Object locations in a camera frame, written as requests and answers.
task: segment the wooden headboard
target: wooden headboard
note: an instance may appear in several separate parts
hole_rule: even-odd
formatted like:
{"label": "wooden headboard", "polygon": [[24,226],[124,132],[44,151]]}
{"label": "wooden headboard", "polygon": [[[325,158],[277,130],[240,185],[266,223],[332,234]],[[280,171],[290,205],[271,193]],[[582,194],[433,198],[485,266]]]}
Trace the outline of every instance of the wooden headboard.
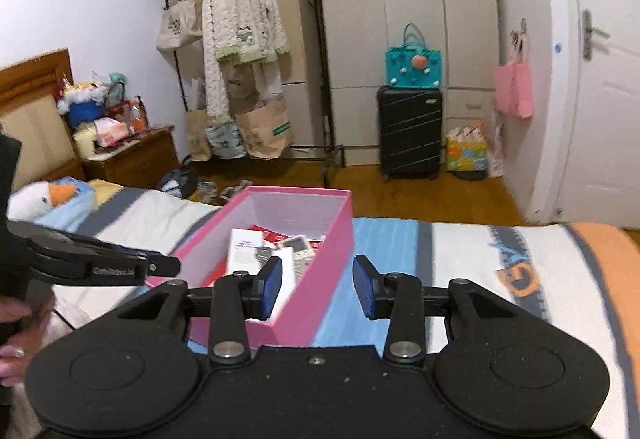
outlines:
{"label": "wooden headboard", "polygon": [[54,95],[63,77],[73,83],[67,49],[0,69],[0,130],[22,142],[13,189],[71,176],[84,180]]}

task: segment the pink box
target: pink box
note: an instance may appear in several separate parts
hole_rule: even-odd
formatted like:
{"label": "pink box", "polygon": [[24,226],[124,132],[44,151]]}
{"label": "pink box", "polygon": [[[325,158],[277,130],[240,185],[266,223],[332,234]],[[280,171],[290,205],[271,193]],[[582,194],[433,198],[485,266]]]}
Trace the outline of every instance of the pink box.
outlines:
{"label": "pink box", "polygon": [[[351,192],[319,188],[250,186],[217,211],[175,256],[182,262],[178,278],[190,287],[201,286],[216,264],[226,256],[231,230],[252,225],[285,235],[306,235],[320,240],[308,266],[279,316],[272,321],[247,321],[249,344],[307,347],[329,305],[335,285],[353,251]],[[166,281],[151,277],[150,287]],[[207,345],[209,319],[191,320],[191,339]]]}

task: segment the printed logo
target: printed logo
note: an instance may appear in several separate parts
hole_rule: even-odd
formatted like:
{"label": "printed logo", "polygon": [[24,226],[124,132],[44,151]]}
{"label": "printed logo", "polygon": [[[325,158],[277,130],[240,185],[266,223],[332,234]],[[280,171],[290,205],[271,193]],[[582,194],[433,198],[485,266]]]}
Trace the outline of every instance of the printed logo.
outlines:
{"label": "printed logo", "polygon": [[113,267],[94,267],[94,275],[110,275],[110,276],[135,276],[134,269],[116,269]]}
{"label": "printed logo", "polygon": [[279,127],[277,127],[275,130],[273,130],[273,135],[280,135],[283,132],[287,132],[287,130],[289,130],[291,128],[291,124],[290,123],[285,123]]}
{"label": "printed logo", "polygon": [[540,287],[538,273],[533,269],[527,255],[505,246],[502,242],[491,244],[506,257],[507,268],[497,271],[498,278],[514,295],[529,296]]}

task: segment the wooden nightstand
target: wooden nightstand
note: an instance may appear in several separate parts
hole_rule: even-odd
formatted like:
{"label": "wooden nightstand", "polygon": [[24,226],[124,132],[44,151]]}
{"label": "wooden nightstand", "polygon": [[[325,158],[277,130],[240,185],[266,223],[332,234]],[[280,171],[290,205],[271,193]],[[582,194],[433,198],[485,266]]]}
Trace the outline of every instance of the wooden nightstand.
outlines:
{"label": "wooden nightstand", "polygon": [[171,137],[173,129],[171,126],[150,130],[138,143],[104,161],[83,160],[87,180],[102,179],[130,188],[155,188],[162,176],[179,166]]}

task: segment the pile of items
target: pile of items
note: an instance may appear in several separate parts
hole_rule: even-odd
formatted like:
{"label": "pile of items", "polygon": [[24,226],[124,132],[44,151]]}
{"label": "pile of items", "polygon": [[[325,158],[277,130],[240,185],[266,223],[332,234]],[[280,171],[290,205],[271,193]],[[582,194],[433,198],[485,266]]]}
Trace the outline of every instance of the pile of items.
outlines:
{"label": "pile of items", "polygon": [[283,235],[257,225],[250,229],[232,229],[228,255],[218,262],[204,285],[210,287],[218,278],[232,275],[234,271],[256,275],[271,257],[279,257],[282,260],[282,286],[271,313],[271,317],[276,318],[323,240],[324,237],[320,241],[310,241],[306,235]]}
{"label": "pile of items", "polygon": [[454,128],[447,133],[447,171],[460,178],[477,180],[482,174],[502,177],[504,173],[502,121],[500,117],[475,126]]}
{"label": "pile of items", "polygon": [[58,113],[74,130],[73,138],[83,159],[93,159],[118,149],[149,128],[142,98],[125,99],[126,78],[109,78],[71,85],[66,79],[57,98]]}

